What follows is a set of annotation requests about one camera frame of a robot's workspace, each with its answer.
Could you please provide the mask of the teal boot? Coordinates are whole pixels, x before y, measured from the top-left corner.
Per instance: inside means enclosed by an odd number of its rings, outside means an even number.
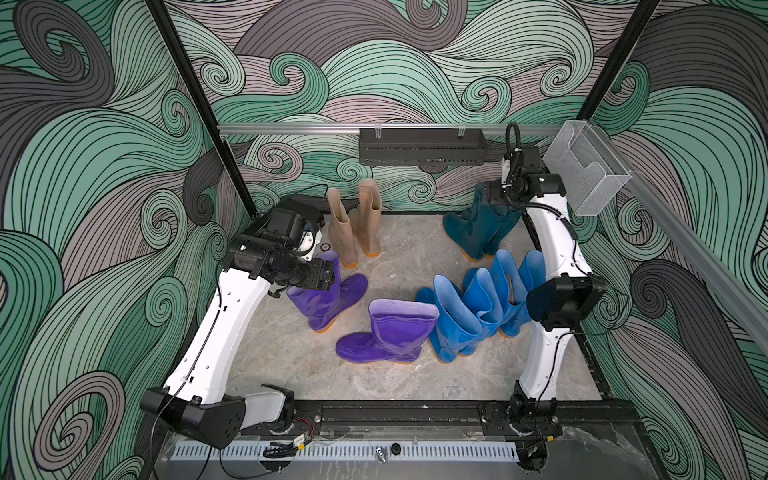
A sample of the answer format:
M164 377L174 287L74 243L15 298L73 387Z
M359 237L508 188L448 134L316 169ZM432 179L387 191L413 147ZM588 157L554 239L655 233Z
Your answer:
M495 205L495 210L501 211L503 208L501 205ZM495 234L491 237L488 243L483 247L483 254L487 257L493 257L499 250L500 243L506 238L510 231L516 226L520 220L522 213L519 210L506 207L503 209L500 222L498 223Z
M506 217L507 209L503 205L492 204L490 194L488 182L478 183L470 208L462 214L447 213L442 219L446 235L473 262L493 255L492 247L497 246L495 238Z

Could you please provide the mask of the beige boot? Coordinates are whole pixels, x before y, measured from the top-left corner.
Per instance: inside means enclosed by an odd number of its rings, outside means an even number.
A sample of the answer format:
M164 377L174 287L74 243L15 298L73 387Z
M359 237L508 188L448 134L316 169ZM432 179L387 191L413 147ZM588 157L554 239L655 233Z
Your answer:
M383 210L382 196L374 179L358 185L358 206L349 212L353 232L368 257L380 254L379 228Z
M330 187L328 189L327 201L331 218L328 228L331 247L339 255L341 264L345 268L353 269L358 264L355 239L350 217L337 188Z

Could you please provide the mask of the blue boot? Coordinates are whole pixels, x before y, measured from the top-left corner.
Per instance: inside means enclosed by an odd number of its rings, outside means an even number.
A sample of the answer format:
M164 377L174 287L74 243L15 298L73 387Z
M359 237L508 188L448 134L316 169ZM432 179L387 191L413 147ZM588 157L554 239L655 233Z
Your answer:
M482 332L480 320L464 303L455 285L445 276L436 275L433 287L421 288L416 302L438 309L438 319L429 335L436 358L451 363L459 352L477 340Z
M543 253L539 250L527 252L518 273L527 292L543 285L546 282L546 264Z
M524 285L515 259L511 253L499 249L491 266L493 285L502 307L499 332L505 337L517 336L522 327L531 321L527 309L528 290Z
M480 322L481 332L459 351L461 356L472 355L479 343L493 336L503 320L503 308L493 278L487 268L471 269L463 281L463 301Z

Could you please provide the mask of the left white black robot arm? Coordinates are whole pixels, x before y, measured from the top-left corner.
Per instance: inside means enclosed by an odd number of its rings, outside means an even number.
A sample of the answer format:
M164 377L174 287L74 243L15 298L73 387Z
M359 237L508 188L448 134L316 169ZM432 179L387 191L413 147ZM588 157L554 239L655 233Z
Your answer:
M232 396L226 387L243 336L266 297L285 287L327 292L334 284L331 262L314 255L323 225L319 210L286 199L230 241L202 323L163 386L144 393L143 411L219 450L256 425L291 427L292 391L265 384Z

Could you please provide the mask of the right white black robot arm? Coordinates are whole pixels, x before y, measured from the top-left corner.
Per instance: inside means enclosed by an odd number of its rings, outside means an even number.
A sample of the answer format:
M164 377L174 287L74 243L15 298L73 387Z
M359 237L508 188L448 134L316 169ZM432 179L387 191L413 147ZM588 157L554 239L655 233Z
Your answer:
M555 421L557 380L568 342L606 286L581 254L561 177L526 162L517 123L506 126L504 142L501 178L493 185L491 198L525 211L544 266L543 281L526 297L533 323L532 345L510 400L510 422L520 433L546 442L559 432Z

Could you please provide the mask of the purple boot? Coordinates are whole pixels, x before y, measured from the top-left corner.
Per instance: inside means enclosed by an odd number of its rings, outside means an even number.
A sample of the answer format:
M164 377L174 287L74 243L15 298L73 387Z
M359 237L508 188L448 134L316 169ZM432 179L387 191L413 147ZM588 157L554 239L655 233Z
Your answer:
M342 279L341 261L334 251L319 254L318 259L332 263L334 282L328 291L291 287L287 295L299 312L308 320L309 327L322 333L344 310L362 299L368 288L368 279L363 274L354 274Z
M337 341L335 351L342 360L413 363L439 318L434 304L392 299L373 300L368 314L370 332L351 333Z

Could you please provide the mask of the blue boot front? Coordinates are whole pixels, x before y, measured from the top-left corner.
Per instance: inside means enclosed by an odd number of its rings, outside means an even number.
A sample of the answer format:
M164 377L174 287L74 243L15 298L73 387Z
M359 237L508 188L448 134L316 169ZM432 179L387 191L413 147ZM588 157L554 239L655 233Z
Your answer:
M463 301L480 322L481 332L459 351L461 356L472 355L479 343L493 336L503 320L503 308L493 278L487 268L471 269L463 281Z

